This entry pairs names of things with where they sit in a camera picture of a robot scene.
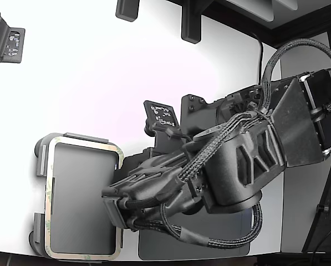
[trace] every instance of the white surface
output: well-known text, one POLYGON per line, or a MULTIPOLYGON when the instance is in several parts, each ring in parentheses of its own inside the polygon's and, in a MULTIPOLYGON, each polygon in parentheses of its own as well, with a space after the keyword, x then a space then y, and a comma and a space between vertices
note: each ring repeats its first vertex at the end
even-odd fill
MULTIPOLYGON (((185 42, 181 8, 165 0, 142 0, 133 23, 115 10, 116 0, 0 0, 8 24, 26 28, 22 64, 0 65, 1 252, 33 254, 33 213, 44 211, 45 180, 35 176, 33 154, 40 138, 107 138, 129 156, 154 144, 143 131, 144 100, 172 105, 180 119, 188 93, 212 102, 257 82, 256 40, 203 17, 202 41, 185 42)), ((273 52, 265 46, 264 63, 273 52)), ((272 211, 281 213, 281 178, 269 186, 276 193, 264 189, 264 227, 251 254, 279 251, 281 216, 272 211)), ((137 234, 124 241, 119 259, 136 260, 137 234)))

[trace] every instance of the metal bracket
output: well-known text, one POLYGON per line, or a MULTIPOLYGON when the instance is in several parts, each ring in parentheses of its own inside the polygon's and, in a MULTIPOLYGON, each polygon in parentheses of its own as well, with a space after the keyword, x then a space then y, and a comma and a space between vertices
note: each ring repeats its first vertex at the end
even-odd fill
MULTIPOLYGON (((201 15, 214 0, 184 0, 181 38, 190 43, 201 41, 201 15)), ((118 0, 116 17, 133 22, 138 17, 139 0, 118 0)))

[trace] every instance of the black clamp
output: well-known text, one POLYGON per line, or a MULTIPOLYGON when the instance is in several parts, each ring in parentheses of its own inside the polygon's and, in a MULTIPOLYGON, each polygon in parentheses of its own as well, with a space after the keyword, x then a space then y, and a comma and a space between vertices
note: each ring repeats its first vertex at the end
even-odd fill
MULTIPOLYGON (((184 0, 181 38, 190 43, 201 41, 201 15, 214 0, 184 0)), ((118 0, 116 17, 133 22, 138 17, 139 0, 118 0)))

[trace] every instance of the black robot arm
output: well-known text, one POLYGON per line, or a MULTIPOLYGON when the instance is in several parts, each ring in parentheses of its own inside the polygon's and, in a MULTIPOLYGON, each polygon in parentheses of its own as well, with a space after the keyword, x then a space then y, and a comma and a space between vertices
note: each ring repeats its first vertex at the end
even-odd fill
POLYGON ((331 58, 323 44, 292 41, 270 59, 262 85, 212 104, 184 96, 181 125, 172 107, 146 101, 145 132, 155 136, 155 147, 127 157, 113 185, 103 189, 112 223, 212 248, 238 248, 253 241, 262 227, 261 189, 287 167, 321 162, 331 151, 331 70, 270 81, 279 57, 300 45, 317 47, 331 58), (168 221, 202 207, 216 214, 253 208, 252 230, 226 241, 168 221))

